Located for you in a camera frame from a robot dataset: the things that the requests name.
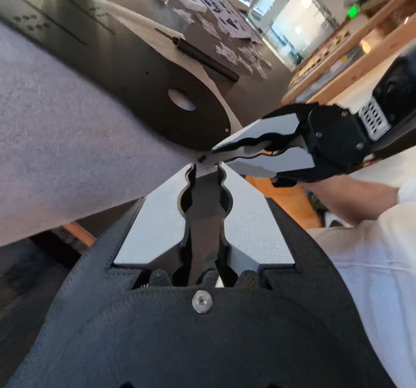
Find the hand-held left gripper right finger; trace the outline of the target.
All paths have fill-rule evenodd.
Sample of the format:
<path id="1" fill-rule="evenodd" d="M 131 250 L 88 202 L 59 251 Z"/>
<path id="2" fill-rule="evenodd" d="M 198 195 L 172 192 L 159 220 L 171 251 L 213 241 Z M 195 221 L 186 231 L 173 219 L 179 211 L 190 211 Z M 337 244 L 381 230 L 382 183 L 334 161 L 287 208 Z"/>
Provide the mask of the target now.
<path id="1" fill-rule="evenodd" d="M 263 193 L 224 162 L 218 174 L 226 211 L 221 229 L 226 265 L 236 274 L 293 268 L 294 258 Z"/>

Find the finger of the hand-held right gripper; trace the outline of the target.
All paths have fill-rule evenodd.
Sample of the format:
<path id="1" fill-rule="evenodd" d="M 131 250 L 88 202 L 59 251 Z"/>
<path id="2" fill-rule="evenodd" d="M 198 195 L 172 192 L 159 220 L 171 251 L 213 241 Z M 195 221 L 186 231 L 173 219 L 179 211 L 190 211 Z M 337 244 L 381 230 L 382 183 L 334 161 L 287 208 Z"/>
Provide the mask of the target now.
<path id="1" fill-rule="evenodd" d="M 272 141 L 260 141 L 257 144 L 239 141 L 235 149 L 244 152 L 232 160 L 232 169 L 241 175 L 261 178 L 273 178 L 283 172 L 311 169 L 315 167 L 312 155 L 301 146 L 285 148 L 283 151 L 266 151 Z"/>
<path id="2" fill-rule="evenodd" d="M 242 147 L 258 148 L 260 145 L 278 150 L 296 137 L 299 125 L 296 114 L 261 118 L 222 140 L 212 148 L 212 152 L 235 151 Z"/>

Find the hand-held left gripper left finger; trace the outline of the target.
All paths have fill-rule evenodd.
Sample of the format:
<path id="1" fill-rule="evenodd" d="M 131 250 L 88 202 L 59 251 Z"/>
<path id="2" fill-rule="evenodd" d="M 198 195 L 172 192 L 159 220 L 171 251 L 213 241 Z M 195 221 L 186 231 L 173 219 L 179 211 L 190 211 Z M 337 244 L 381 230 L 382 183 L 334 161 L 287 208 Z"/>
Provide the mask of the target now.
<path id="1" fill-rule="evenodd" d="M 163 270 L 175 274 L 183 265 L 189 238 L 185 213 L 192 205 L 196 166 L 187 164 L 149 193 L 117 255 L 117 267 Z"/>

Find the black screwdriver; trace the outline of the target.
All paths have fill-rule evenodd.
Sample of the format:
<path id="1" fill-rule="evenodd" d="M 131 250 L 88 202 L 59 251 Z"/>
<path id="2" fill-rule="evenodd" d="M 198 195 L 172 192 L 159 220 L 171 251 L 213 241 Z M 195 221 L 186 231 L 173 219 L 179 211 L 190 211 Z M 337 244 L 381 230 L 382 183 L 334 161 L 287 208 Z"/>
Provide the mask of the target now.
<path id="1" fill-rule="evenodd" d="M 185 41 L 183 38 L 170 36 L 158 28 L 155 30 L 170 39 L 174 46 L 188 57 L 195 59 L 200 64 L 210 68 L 233 83 L 237 83 L 239 81 L 240 76 L 237 73 L 205 54 L 203 51 Z"/>

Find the black metal base plate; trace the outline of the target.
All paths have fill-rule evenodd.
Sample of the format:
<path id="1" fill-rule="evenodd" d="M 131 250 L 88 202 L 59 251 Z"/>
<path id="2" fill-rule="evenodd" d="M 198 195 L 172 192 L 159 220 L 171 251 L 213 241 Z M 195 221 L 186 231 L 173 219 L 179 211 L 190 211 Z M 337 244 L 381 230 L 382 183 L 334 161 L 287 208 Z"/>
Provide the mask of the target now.
<path id="1" fill-rule="evenodd" d="M 121 99 L 165 139 L 205 151 L 230 135 L 216 95 L 96 1 L 1 0 L 1 19 Z"/>

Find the person's right forearm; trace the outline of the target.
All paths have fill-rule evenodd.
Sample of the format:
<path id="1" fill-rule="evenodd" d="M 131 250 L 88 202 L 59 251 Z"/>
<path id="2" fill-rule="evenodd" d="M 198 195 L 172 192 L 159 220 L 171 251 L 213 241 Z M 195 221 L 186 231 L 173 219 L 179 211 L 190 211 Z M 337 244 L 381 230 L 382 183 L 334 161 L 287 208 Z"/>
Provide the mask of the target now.
<path id="1" fill-rule="evenodd" d="M 352 226 L 377 220 L 397 204 L 399 188 L 337 175 L 318 182 L 298 182 L 326 208 Z"/>

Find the group of clear screw bags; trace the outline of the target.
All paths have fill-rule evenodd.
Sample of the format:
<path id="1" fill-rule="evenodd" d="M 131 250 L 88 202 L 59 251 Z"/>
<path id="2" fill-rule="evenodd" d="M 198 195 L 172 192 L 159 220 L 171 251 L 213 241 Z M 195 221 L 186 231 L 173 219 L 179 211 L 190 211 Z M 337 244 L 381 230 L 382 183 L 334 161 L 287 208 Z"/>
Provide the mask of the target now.
<path id="1" fill-rule="evenodd" d="M 225 57 L 230 63 L 233 65 L 237 65 L 238 63 L 242 64 L 247 71 L 252 75 L 253 69 L 256 69 L 257 72 L 260 74 L 260 76 L 263 79 L 267 79 L 268 76 L 264 72 L 262 66 L 261 66 L 261 60 L 262 57 L 257 54 L 256 49 L 252 46 L 252 43 L 250 43 L 249 47 L 238 47 L 238 51 L 243 54 L 243 56 L 246 59 L 243 59 L 241 55 L 237 55 L 233 50 L 228 48 L 221 40 L 220 35 L 218 34 L 217 30 L 221 30 L 226 36 L 231 38 L 229 35 L 227 35 L 224 30 L 220 29 L 219 26 L 215 27 L 213 23 L 208 21 L 205 17 L 203 17 L 199 12 L 196 12 L 196 17 L 202 24 L 203 29 L 210 34 L 212 37 L 215 37 L 217 41 L 219 41 L 219 45 L 216 45 L 216 53 L 219 56 Z"/>

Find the white foam sheet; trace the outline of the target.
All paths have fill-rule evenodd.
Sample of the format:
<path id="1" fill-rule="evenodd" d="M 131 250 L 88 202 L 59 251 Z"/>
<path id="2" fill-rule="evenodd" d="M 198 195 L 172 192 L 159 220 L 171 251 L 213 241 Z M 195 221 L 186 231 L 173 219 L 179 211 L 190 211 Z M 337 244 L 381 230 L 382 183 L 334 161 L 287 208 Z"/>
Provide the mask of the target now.
<path id="1" fill-rule="evenodd" d="M 1 21 L 1 246 L 144 196 L 208 151 L 164 139 Z"/>

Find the printed instruction manual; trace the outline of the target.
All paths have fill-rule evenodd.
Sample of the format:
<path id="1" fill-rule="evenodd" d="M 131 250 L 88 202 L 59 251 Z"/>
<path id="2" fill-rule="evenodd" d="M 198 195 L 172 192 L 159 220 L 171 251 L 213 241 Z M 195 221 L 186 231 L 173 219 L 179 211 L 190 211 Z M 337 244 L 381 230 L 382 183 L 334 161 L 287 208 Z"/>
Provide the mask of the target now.
<path id="1" fill-rule="evenodd" d="M 247 39 L 256 44 L 263 44 L 261 38 L 228 0 L 201 1 L 217 19 L 219 28 L 231 38 Z"/>

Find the person's white shirt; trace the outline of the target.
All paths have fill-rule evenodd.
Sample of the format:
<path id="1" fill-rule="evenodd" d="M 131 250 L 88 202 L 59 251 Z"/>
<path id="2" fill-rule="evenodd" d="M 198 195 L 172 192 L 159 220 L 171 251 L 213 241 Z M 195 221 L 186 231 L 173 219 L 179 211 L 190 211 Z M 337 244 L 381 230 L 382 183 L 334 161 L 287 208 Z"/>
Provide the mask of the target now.
<path id="1" fill-rule="evenodd" d="M 416 386 L 416 185 L 357 226 L 307 230 L 345 282 L 366 334 L 397 387 Z"/>

